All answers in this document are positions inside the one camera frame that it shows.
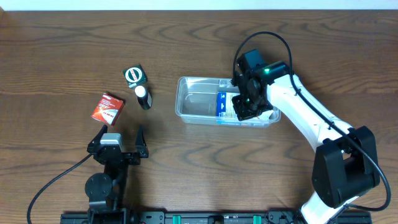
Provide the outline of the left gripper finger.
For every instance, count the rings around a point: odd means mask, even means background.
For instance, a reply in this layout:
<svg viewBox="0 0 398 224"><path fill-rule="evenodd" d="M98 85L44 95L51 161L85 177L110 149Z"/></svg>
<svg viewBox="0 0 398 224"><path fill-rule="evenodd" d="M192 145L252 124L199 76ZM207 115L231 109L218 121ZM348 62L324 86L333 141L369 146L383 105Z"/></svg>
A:
<svg viewBox="0 0 398 224"><path fill-rule="evenodd" d="M147 144L144 139L143 127L139 126L136 134L135 148L138 152L147 152Z"/></svg>
<svg viewBox="0 0 398 224"><path fill-rule="evenodd" d="M97 145L100 145L101 138L103 134L108 132L108 126L103 125L98 134L90 141L88 144L88 147L96 147Z"/></svg>

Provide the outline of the red orange small box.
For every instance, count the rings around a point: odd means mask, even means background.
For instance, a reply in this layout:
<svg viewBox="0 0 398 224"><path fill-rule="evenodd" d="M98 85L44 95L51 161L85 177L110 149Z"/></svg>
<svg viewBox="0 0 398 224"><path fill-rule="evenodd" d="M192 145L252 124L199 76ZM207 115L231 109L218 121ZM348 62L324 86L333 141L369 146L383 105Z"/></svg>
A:
<svg viewBox="0 0 398 224"><path fill-rule="evenodd" d="M91 117L114 126L125 105L124 100L103 93Z"/></svg>

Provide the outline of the white green medicine box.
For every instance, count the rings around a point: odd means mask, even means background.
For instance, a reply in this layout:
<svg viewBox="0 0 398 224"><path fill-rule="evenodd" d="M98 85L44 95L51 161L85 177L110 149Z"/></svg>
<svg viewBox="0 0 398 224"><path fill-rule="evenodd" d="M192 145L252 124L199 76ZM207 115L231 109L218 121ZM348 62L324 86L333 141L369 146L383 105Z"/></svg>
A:
<svg viewBox="0 0 398 224"><path fill-rule="evenodd" d="M257 119L262 120L262 121L268 120L273 113L274 113L274 110L264 111L257 117Z"/></svg>

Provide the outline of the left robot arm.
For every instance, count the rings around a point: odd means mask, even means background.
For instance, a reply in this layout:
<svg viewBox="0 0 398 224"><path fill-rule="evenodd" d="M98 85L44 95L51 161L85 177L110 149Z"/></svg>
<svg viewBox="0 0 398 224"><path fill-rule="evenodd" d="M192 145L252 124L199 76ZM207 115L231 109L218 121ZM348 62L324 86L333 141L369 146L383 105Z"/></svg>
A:
<svg viewBox="0 0 398 224"><path fill-rule="evenodd" d="M123 207L129 166L138 166L149 157L142 128L139 128L133 152L123 152L119 133L108 133L104 125L90 141L87 152L104 166L104 171L93 174L85 184L89 198L87 223L139 223L136 212Z"/></svg>

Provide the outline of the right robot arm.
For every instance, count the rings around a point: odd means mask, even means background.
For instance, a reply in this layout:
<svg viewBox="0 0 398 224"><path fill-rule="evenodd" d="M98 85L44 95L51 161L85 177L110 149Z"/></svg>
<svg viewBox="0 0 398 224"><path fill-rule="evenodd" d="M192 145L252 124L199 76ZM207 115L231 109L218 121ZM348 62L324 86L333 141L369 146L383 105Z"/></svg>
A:
<svg viewBox="0 0 398 224"><path fill-rule="evenodd" d="M238 87L233 108L240 121L279 109L305 136L315 152L310 199L300 209L304 223L328 223L349 203L380 183L373 133L354 129L328 111L290 74L283 62L265 63L254 49L233 63L231 83Z"/></svg>

